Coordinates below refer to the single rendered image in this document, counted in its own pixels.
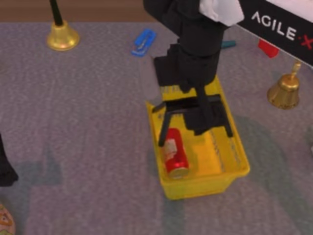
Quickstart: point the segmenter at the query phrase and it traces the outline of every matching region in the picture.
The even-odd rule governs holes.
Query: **red object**
[[[264,51],[269,58],[273,58],[278,54],[279,49],[260,39],[259,48]]]
[[[176,128],[168,130],[163,147],[166,171],[173,178],[180,178],[188,173],[189,164],[180,132]]]

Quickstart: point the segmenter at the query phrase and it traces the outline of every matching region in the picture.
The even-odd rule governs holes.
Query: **red x logo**
[[[304,35],[304,42],[301,44],[302,46],[307,46],[309,50],[312,50],[313,39],[309,39],[307,35]]]

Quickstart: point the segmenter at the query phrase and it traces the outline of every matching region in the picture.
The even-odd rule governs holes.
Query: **robotic arm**
[[[143,0],[145,10],[174,32],[178,42],[166,56],[154,60],[160,86],[179,85],[187,93],[195,88],[206,125],[216,125],[204,87],[216,75],[224,31],[244,19],[238,0]]]

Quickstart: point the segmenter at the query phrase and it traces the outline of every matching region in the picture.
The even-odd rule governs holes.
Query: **yellow bin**
[[[196,95],[194,89],[184,94],[177,86],[161,89],[163,100]],[[212,128],[201,136],[194,136],[192,131],[185,128],[182,115],[173,116],[170,127],[180,130],[190,168],[188,176],[179,180],[168,177],[163,154],[157,144],[165,108],[152,113],[153,106],[146,102],[160,182],[166,196],[172,200],[224,192],[233,180],[246,176],[250,171],[245,150],[218,77],[206,86],[205,90],[207,94],[219,94],[222,97],[233,137],[227,136],[224,127]]]

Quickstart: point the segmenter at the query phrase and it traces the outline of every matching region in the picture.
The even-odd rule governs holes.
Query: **bell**
[[[48,46],[53,50],[65,51],[78,45],[80,37],[66,21],[62,19],[56,0],[50,0],[54,22],[47,38]]]
[[[299,104],[300,82],[296,76],[301,67],[300,61],[296,61],[291,74],[283,75],[278,82],[268,91],[269,102],[280,109],[292,109]]]

